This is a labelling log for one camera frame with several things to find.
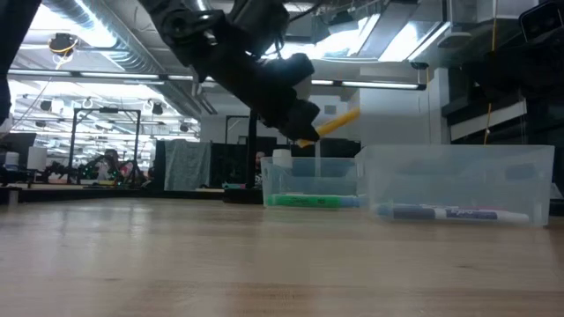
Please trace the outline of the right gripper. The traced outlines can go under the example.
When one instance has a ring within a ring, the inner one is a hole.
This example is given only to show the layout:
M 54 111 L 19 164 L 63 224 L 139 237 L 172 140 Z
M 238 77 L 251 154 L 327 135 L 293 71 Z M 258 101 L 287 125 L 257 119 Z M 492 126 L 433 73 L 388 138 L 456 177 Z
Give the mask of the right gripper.
M 513 92 L 526 99 L 563 95 L 561 41 L 500 49 L 466 64 L 466 74 L 489 101 Z

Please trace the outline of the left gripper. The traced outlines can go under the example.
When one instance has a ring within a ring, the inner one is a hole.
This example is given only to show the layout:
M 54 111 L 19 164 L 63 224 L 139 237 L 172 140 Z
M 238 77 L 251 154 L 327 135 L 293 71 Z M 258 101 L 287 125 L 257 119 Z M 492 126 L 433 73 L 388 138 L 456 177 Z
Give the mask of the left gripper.
M 298 100 L 298 58 L 264 60 L 259 56 L 279 43 L 283 28 L 275 25 L 242 26 L 209 24 L 196 27 L 193 66 L 202 77 L 211 77 L 250 109 L 264 123 L 287 138 L 316 142 L 313 121 L 319 107 Z

